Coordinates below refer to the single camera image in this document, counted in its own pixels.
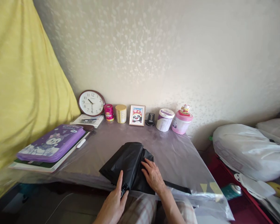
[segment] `power cord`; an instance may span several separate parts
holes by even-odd
[[[52,217],[52,215],[55,213],[55,211],[57,210],[57,208],[60,206],[60,204],[63,202],[64,199],[66,199],[68,196],[72,195],[73,193],[68,194],[67,196],[65,196],[61,202],[59,202],[59,204],[57,205],[57,207],[54,209],[53,213],[50,215],[50,217],[48,218],[48,220],[44,223],[47,224],[47,222],[50,220],[50,218]]]

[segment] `cartoon panda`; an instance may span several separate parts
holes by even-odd
[[[174,119],[172,127],[176,128],[177,121]]]
[[[142,122],[142,113],[140,110],[133,111],[133,120],[132,122],[141,123]]]

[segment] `purple pencil case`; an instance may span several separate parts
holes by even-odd
[[[20,160],[56,162],[84,135],[82,126],[62,124],[17,153]]]

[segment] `floral pattern wallpaper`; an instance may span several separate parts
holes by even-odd
[[[280,0],[34,0],[75,95],[177,111],[198,150],[280,111]]]

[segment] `plaid pants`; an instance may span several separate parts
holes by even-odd
[[[197,224],[195,211],[188,199],[176,202],[177,207],[186,224]],[[146,223],[168,223],[163,207],[158,208],[157,201],[145,198],[128,197],[125,211],[120,218],[119,224],[146,224]]]

